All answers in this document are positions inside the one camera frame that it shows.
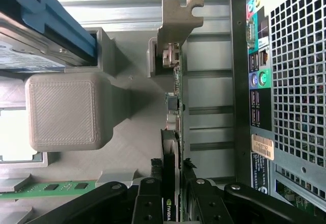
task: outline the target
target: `blue drive bracket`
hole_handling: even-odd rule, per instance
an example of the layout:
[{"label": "blue drive bracket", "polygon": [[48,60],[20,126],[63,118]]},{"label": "blue drive bracket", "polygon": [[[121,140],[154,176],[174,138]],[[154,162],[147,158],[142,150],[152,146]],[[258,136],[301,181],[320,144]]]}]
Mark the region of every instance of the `blue drive bracket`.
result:
[{"label": "blue drive bracket", "polygon": [[[20,12],[17,14],[17,3]],[[0,11],[12,11],[16,21],[29,26],[67,50],[96,62],[96,39],[92,37],[57,0],[0,0]]]}]

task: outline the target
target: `barcode sticker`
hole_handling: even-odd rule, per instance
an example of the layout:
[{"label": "barcode sticker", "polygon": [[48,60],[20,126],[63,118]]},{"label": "barcode sticker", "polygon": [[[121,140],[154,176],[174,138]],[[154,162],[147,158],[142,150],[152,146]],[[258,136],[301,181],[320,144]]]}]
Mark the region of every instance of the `barcode sticker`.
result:
[{"label": "barcode sticker", "polygon": [[258,135],[251,135],[251,149],[255,153],[274,160],[274,142]]}]

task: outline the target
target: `metal bracket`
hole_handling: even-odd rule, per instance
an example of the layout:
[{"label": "metal bracket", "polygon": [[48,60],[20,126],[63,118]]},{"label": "metal bracket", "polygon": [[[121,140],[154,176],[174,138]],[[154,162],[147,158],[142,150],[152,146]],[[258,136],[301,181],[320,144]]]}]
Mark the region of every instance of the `metal bracket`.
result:
[{"label": "metal bracket", "polygon": [[157,54],[163,54],[168,44],[182,45],[194,28],[201,27],[203,17],[194,17],[192,10],[203,7],[204,0],[186,0],[186,6],[180,6],[180,0],[162,0],[162,26],[157,32]]}]

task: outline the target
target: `circuit board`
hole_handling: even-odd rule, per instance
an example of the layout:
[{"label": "circuit board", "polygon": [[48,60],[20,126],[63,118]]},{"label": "circuit board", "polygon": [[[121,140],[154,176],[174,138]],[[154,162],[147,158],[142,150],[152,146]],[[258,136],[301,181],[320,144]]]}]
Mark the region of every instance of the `circuit board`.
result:
[{"label": "circuit board", "polygon": [[276,192],[295,207],[326,220],[326,213],[279,181],[276,181]]},{"label": "circuit board", "polygon": [[0,200],[82,195],[95,189],[94,181],[30,183],[16,192],[0,193]]}]

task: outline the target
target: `ventilation grille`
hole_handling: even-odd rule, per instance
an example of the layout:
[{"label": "ventilation grille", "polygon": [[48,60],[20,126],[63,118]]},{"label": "ventilation grille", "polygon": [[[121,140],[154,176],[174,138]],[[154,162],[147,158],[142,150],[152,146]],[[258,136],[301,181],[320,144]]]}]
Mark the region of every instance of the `ventilation grille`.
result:
[{"label": "ventilation grille", "polygon": [[326,0],[271,12],[275,147],[326,167]]},{"label": "ventilation grille", "polygon": [[317,187],[313,186],[311,183],[304,181],[303,179],[300,179],[300,177],[296,176],[295,174],[292,174],[291,172],[277,166],[278,173],[282,174],[284,177],[290,179],[292,182],[300,185],[301,187],[305,188],[306,190],[312,192],[313,194],[319,196],[323,200],[326,199],[325,191],[318,189]]}]

